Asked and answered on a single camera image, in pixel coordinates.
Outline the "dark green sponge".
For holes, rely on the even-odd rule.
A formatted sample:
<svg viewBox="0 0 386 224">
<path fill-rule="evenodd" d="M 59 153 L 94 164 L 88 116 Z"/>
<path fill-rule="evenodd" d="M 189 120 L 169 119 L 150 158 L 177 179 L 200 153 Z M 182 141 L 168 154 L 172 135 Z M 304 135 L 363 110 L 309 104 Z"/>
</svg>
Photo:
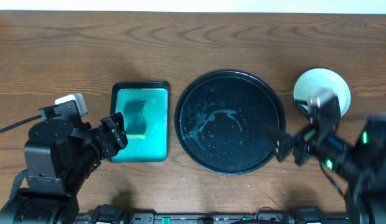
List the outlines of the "dark green sponge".
<svg viewBox="0 0 386 224">
<path fill-rule="evenodd" d="M 129 138 L 144 139 L 147 132 L 147 122 L 143 110 L 144 100 L 127 101 L 124 107 L 125 131 Z"/>
</svg>

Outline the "mint plate with stain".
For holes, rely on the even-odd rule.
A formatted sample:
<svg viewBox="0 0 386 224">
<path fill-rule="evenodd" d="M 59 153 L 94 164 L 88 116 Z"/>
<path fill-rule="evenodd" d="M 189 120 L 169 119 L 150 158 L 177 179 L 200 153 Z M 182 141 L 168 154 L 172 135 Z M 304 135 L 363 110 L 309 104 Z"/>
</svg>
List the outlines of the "mint plate with stain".
<svg viewBox="0 0 386 224">
<path fill-rule="evenodd" d="M 345 115 L 351 103 L 351 92 L 346 81 L 332 70 L 314 68 L 304 72 L 293 90 L 294 100 L 304 101 L 320 89 L 332 89 L 339 99 L 341 116 Z"/>
</svg>

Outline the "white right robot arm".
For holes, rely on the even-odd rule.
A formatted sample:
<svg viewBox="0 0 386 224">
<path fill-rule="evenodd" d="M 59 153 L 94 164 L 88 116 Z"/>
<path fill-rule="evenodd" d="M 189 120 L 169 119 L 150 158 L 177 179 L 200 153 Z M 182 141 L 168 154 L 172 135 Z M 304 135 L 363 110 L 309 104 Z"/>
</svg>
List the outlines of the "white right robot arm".
<svg viewBox="0 0 386 224">
<path fill-rule="evenodd" d="M 316 124 L 294 136 L 269 126 L 263 129 L 278 161 L 292 154 L 301 165 L 314 157 L 347 181 L 344 198 L 352 223 L 386 223 L 386 113 L 369 116 L 353 146 L 335 130 Z"/>
</svg>

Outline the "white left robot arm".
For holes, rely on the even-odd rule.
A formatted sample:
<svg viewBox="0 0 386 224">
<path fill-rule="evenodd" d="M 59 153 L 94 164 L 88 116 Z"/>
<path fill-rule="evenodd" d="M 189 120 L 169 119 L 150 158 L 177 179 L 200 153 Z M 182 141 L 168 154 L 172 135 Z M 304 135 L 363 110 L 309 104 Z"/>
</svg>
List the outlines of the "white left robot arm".
<svg viewBox="0 0 386 224">
<path fill-rule="evenodd" d="M 24 145 L 26 169 L 15 176 L 0 223 L 74 223 L 84 181 L 128 144 L 121 113 L 101 119 L 96 128 L 82 121 L 88 110 L 80 93 L 58 98 L 39 113 L 41 121 Z"/>
</svg>

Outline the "black rectangular soap tray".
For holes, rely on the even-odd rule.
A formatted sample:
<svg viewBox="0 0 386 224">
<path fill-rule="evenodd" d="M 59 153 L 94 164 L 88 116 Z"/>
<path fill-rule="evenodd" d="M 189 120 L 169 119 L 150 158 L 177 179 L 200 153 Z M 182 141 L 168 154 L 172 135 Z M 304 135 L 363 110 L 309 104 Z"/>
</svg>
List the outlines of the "black rectangular soap tray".
<svg viewBox="0 0 386 224">
<path fill-rule="evenodd" d="M 144 100 L 147 122 L 144 139 L 129 138 L 128 145 L 111 159 L 112 163 L 162 162 L 167 157 L 169 85 L 166 82 L 119 82 L 113 85 L 110 113 L 123 115 L 127 101 Z"/>
</svg>

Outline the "round black tray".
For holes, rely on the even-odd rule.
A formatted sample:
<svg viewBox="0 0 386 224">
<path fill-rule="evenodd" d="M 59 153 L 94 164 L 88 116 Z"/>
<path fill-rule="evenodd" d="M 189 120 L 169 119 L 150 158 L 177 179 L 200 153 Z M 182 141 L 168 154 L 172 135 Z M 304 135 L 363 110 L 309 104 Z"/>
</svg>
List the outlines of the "round black tray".
<svg viewBox="0 0 386 224">
<path fill-rule="evenodd" d="M 212 172 L 253 172 L 274 154 L 264 126 L 284 131 L 281 100 L 263 80 L 238 70 L 218 70 L 192 82 L 174 114 L 186 154 Z"/>
</svg>

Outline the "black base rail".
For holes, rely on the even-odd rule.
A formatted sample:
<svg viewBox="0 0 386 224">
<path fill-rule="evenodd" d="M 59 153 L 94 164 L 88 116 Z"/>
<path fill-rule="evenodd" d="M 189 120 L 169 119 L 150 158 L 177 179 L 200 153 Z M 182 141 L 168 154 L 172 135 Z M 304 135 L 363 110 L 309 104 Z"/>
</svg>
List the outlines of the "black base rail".
<svg viewBox="0 0 386 224">
<path fill-rule="evenodd" d="M 317 207 L 299 207 L 290 211 L 262 207 L 255 214 L 159 214 L 127 213 L 122 208 L 100 205 L 93 212 L 77 215 L 75 223 L 103 224 L 350 224 L 347 215 L 326 214 Z"/>
</svg>

